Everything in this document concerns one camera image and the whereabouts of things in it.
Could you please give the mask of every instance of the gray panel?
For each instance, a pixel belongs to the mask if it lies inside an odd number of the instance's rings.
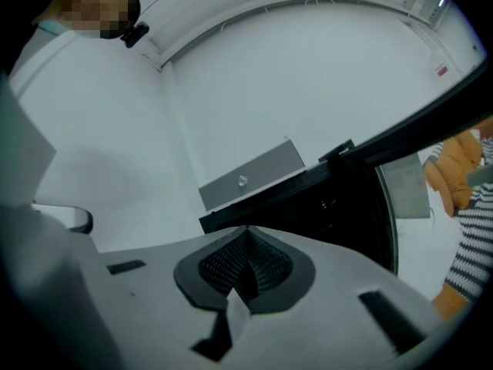
[[[483,183],[493,183],[493,164],[478,168],[468,174],[468,186],[477,187]]]
[[[387,226],[387,232],[392,239],[392,263],[390,270],[398,275],[399,272],[399,240],[397,239],[397,226],[395,224],[394,208],[392,207],[391,194],[388,192],[387,181],[385,180],[384,172],[381,166],[375,169],[377,172],[378,180],[384,191],[385,200],[387,201],[387,209],[389,214],[389,225]]]
[[[440,0],[426,0],[419,15],[424,19],[429,19],[434,9],[438,7]]]
[[[304,163],[300,154],[288,140],[199,188],[200,196],[206,210],[212,210],[302,168]],[[239,184],[240,177],[246,177],[248,181],[243,186]]]
[[[36,129],[0,72],[0,204],[30,204],[55,149]]]
[[[413,153],[383,164],[381,168],[395,217],[429,218],[428,190],[418,154]]]

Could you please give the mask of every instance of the person's arm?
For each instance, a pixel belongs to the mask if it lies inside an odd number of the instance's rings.
[[[445,282],[441,292],[433,300],[433,305],[443,319],[450,319],[469,306],[469,302]]]

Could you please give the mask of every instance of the black slot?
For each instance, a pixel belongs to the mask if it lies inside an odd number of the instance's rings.
[[[400,354],[424,340],[423,334],[381,292],[363,293],[359,298]]]
[[[125,273],[126,271],[135,270],[139,267],[144,267],[146,264],[142,261],[129,261],[125,263],[112,264],[111,266],[107,266],[109,273],[111,275]]]
[[[232,344],[226,315],[220,312],[217,314],[210,337],[200,340],[192,350],[218,362],[230,350]]]

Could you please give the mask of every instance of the ceiling trim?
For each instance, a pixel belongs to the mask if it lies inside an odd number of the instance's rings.
[[[310,0],[253,0],[251,2],[247,2],[242,5],[238,5],[237,7],[233,7],[229,10],[226,10],[225,12],[222,12],[219,15],[216,15],[212,17],[211,19],[205,21],[201,25],[198,25],[191,31],[187,32],[183,37],[179,38],[175,43],[173,43],[166,51],[164,51],[157,61],[154,59],[156,58],[156,55],[153,54],[153,56],[147,56],[147,58],[155,63],[156,66],[162,67],[164,66],[172,57],[174,57],[175,54],[177,54],[181,49],[184,49],[187,47],[191,42],[193,42],[195,39],[198,39],[202,34],[208,32],[209,30],[215,28],[216,26],[220,25],[221,27],[224,27],[224,25],[227,25],[227,22],[234,19],[235,17],[239,15],[244,15],[245,13],[248,12],[254,12],[255,10],[263,7],[269,7],[271,5],[279,5],[280,3],[296,3],[296,2],[304,2],[305,4],[309,2]],[[430,23],[426,20],[424,20],[422,17],[414,14],[411,12],[409,9],[405,9],[402,6],[395,5],[390,2],[386,2],[383,0],[318,0],[318,1],[330,1],[333,2],[334,4],[337,4],[337,1],[345,1],[345,2],[353,2],[359,4],[361,3],[366,3],[366,4],[371,4],[371,5],[376,5],[378,7],[390,9],[394,12],[399,12],[403,15],[406,15],[409,18],[416,19],[417,21],[424,23],[426,25],[430,25]],[[139,48],[140,52],[143,55],[146,55],[146,51]]]

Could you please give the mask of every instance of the headphones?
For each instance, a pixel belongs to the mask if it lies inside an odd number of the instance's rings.
[[[144,35],[149,33],[150,27],[145,22],[140,22],[137,26],[128,29],[120,39],[127,48],[132,48]]]

